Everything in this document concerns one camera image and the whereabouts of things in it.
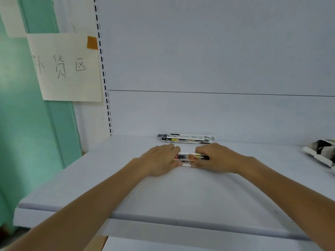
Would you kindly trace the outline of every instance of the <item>hand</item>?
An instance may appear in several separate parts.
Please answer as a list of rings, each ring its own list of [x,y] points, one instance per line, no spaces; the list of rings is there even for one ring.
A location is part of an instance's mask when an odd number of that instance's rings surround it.
[[[238,154],[218,143],[199,146],[195,149],[195,153],[206,154],[209,160],[198,160],[191,165],[192,168],[202,168],[219,173],[239,173],[252,159],[252,157]]]
[[[180,147],[170,143],[153,147],[135,160],[142,165],[146,175],[161,176],[183,165],[180,160],[174,160],[179,152]]]

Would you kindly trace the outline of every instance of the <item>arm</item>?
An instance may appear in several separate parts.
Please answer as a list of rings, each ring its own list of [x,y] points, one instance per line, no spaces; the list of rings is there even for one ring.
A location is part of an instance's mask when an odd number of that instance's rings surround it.
[[[217,143],[196,148],[209,161],[191,167],[236,173],[270,197],[324,250],[335,249],[335,201],[277,173],[253,157],[240,155]]]
[[[182,165],[180,148],[156,146],[31,229],[6,251],[82,251],[112,211],[146,176],[160,176]]]

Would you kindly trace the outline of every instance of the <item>right hand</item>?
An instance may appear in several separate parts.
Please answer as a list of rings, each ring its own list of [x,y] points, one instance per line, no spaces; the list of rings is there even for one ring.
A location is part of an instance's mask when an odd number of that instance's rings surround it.
[[[191,168],[207,169],[219,173],[240,173],[241,169],[254,159],[238,154],[218,143],[199,146],[195,149],[195,153],[206,154],[209,160],[198,160],[191,165]]]

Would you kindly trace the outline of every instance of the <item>product package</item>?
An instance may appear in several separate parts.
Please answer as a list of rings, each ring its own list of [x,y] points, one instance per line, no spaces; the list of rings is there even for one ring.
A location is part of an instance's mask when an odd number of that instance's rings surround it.
[[[178,155],[176,155],[176,157],[174,158],[174,160],[181,160],[183,162],[183,166],[191,166],[192,162],[194,161],[209,160],[209,156],[198,153],[179,152]]]
[[[329,167],[335,166],[335,140],[318,140],[303,147],[303,151],[311,154]]]
[[[204,143],[210,144],[215,140],[213,135],[190,135],[190,134],[159,134],[157,137],[165,143]]]

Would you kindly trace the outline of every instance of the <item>white wall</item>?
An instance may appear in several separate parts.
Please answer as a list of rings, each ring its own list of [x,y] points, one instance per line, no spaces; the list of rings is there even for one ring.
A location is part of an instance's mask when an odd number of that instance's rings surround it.
[[[96,37],[93,0],[53,0],[60,33]],[[102,102],[73,102],[81,146],[90,151],[109,137],[107,109]]]

